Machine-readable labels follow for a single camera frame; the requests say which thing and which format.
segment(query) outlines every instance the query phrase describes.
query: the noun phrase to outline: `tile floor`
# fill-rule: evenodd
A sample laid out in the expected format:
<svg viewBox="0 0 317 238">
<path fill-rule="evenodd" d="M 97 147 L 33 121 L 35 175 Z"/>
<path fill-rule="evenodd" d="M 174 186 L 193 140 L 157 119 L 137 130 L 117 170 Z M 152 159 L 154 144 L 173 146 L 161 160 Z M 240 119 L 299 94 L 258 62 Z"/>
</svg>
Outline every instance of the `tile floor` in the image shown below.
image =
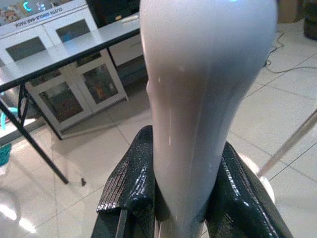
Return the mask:
<svg viewBox="0 0 317 238">
<path fill-rule="evenodd" d="M 285 47 L 269 57 L 272 70 L 317 66 L 317 42 L 304 38 L 302 27 L 303 21 L 279 25 Z M 2 238 L 90 237 L 107 177 L 137 131 L 151 124 L 144 88 L 145 82 L 136 84 L 128 102 L 102 112 L 104 130 L 64 141 L 46 126 L 32 132 L 69 178 L 68 185 L 23 138 L 13 142 L 7 173 L 0 177 Z M 228 141 L 262 166 L 316 107 L 317 70 L 274 74 L 264 68 L 237 112 Z M 317 127 L 267 174 L 295 238 L 317 237 L 316 154 Z M 87 181 L 84 187 L 81 178 Z M 208 237 L 206 229 L 202 237 Z"/>
</svg>

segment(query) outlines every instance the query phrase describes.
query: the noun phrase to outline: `box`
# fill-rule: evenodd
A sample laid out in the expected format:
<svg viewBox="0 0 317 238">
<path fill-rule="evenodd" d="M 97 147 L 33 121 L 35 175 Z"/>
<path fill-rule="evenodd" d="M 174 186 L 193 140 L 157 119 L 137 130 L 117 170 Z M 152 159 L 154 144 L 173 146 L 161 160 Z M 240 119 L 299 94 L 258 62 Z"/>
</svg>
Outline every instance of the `box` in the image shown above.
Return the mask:
<svg viewBox="0 0 317 238">
<path fill-rule="evenodd" d="M 304 15 L 304 0 L 279 0 L 278 23 L 293 23 Z"/>
</svg>

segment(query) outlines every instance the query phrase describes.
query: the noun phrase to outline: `white cabinet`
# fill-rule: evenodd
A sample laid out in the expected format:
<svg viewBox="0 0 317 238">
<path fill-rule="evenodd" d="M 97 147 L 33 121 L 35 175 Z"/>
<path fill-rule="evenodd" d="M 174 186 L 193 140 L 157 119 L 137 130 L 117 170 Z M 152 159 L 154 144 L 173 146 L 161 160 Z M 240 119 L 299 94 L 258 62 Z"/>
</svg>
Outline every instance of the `white cabinet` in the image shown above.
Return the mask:
<svg viewBox="0 0 317 238">
<path fill-rule="evenodd" d="M 69 70 L 63 67 L 26 84 L 27 90 L 57 131 L 92 113 L 76 82 L 70 78 Z"/>
<path fill-rule="evenodd" d="M 77 60 L 69 69 L 93 112 L 127 97 L 107 50 Z"/>
<path fill-rule="evenodd" d="M 140 35 L 133 36 L 109 47 L 116 66 L 143 55 Z"/>
<path fill-rule="evenodd" d="M 107 50 L 33 79 L 26 87 L 62 138 L 63 130 L 127 97 Z"/>
<path fill-rule="evenodd" d="M 0 39 L 0 58 L 8 64 L 52 46 L 51 39 L 40 25 Z"/>
<path fill-rule="evenodd" d="M 45 23 L 43 27 L 54 45 L 61 44 L 97 29 L 88 8 Z"/>
</svg>

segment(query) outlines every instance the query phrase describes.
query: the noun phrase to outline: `metal pole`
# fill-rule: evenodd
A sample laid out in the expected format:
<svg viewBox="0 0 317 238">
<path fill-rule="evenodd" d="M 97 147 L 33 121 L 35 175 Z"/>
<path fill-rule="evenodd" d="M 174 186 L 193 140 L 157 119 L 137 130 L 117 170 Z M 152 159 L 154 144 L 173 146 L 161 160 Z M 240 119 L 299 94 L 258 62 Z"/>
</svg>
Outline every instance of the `metal pole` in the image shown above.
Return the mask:
<svg viewBox="0 0 317 238">
<path fill-rule="evenodd" d="M 40 156 L 45 160 L 45 162 L 51 167 L 51 169 L 57 174 L 57 176 L 64 182 L 68 183 L 68 179 L 62 174 L 62 172 L 56 167 L 53 161 L 47 156 L 47 154 L 41 149 L 41 147 L 36 143 L 36 141 L 31 137 L 29 132 L 24 128 L 24 126 L 18 122 L 15 116 L 6 108 L 0 99 L 0 110 L 6 114 L 10 121 L 16 126 L 19 132 L 30 142 L 33 148 L 40 154 Z"/>
<path fill-rule="evenodd" d="M 121 210 L 120 211 L 120 217 L 118 221 L 117 231 L 115 233 L 115 238 L 123 238 L 124 237 L 124 230 L 125 230 L 125 224 L 127 221 L 127 210 Z"/>
<path fill-rule="evenodd" d="M 302 139 L 317 123 L 317 109 L 297 129 L 297 131 L 278 149 L 272 158 L 260 168 L 257 176 L 260 178 L 267 173 L 300 139 Z"/>
</svg>

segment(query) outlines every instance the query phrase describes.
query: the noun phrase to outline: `black cable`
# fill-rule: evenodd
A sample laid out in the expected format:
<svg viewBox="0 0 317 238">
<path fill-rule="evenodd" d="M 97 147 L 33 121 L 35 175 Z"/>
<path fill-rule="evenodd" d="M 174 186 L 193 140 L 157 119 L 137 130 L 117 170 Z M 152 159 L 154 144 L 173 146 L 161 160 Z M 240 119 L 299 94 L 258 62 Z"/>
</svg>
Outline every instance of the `black cable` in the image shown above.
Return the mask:
<svg viewBox="0 0 317 238">
<path fill-rule="evenodd" d="M 280 41 L 280 39 L 282 38 L 282 36 L 285 35 L 285 32 L 282 32 L 282 31 L 278 31 L 278 33 L 281 33 L 281 35 L 277 38 L 276 42 L 279 44 L 278 47 L 275 47 L 273 50 L 271 50 L 271 52 L 268 54 L 268 57 L 275 51 L 277 51 L 278 49 L 280 48 L 283 48 L 285 45 Z M 317 69 L 317 67 L 312 67 L 312 66 L 302 66 L 302 67 L 294 67 L 294 68 L 290 68 L 290 69 L 286 69 L 286 70 L 282 70 L 282 71 L 273 71 L 272 69 L 270 69 L 268 66 L 270 66 L 272 64 L 272 62 L 267 59 L 266 60 L 266 63 L 265 63 L 265 68 L 271 72 L 271 73 L 285 73 L 285 72 L 289 72 L 289 71 L 293 71 L 293 70 L 296 70 L 296 69 L 301 69 L 301 68 L 308 68 L 308 69 Z"/>
</svg>

